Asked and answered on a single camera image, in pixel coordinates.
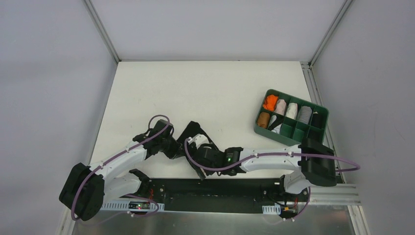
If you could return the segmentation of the black underwear beige waistband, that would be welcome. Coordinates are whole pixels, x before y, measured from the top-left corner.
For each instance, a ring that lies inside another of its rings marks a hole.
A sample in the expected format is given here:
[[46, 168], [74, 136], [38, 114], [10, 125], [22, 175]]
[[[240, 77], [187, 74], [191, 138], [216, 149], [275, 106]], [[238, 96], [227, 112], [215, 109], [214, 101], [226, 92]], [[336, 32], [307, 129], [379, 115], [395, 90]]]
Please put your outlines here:
[[200, 165], [206, 167], [218, 168], [218, 166], [213, 165], [213, 160], [203, 159], [201, 150], [212, 149], [215, 152], [221, 152], [217, 145], [212, 141], [208, 134], [201, 128], [200, 124], [194, 121], [191, 121], [186, 128], [183, 130], [182, 134], [178, 137], [177, 142], [180, 144], [180, 153], [186, 157], [190, 166], [196, 171], [200, 180], [204, 180], [206, 176], [212, 175], [214, 171], [208, 171], [201, 169], [196, 166], [187, 156], [184, 144], [187, 144], [187, 139], [192, 138], [193, 142], [187, 145], [188, 153], [192, 159]]

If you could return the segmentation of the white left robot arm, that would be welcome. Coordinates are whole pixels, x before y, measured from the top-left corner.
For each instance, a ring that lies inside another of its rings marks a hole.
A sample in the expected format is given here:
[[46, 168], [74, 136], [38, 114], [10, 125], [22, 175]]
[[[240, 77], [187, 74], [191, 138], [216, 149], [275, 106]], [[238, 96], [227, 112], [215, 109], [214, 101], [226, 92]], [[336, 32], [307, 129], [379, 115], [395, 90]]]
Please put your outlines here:
[[70, 210], [72, 220], [87, 221], [104, 203], [124, 195], [143, 198], [149, 193], [144, 176], [133, 166], [160, 152], [174, 157], [180, 148], [172, 136], [170, 119], [165, 115], [156, 117], [153, 127], [135, 136], [118, 153], [90, 165], [78, 163], [71, 169], [59, 201]]

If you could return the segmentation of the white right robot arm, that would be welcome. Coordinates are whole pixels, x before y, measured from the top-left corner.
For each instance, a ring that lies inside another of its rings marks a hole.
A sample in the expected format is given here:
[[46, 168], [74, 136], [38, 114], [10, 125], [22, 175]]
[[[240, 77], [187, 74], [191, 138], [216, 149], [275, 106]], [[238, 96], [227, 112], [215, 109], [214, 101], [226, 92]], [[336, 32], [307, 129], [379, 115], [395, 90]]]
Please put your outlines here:
[[206, 175], [221, 175], [257, 170], [287, 170], [280, 178], [278, 195], [291, 200], [310, 186], [333, 187], [337, 184], [334, 152], [310, 138], [281, 149], [230, 147], [220, 151], [198, 134], [184, 141], [186, 157]]

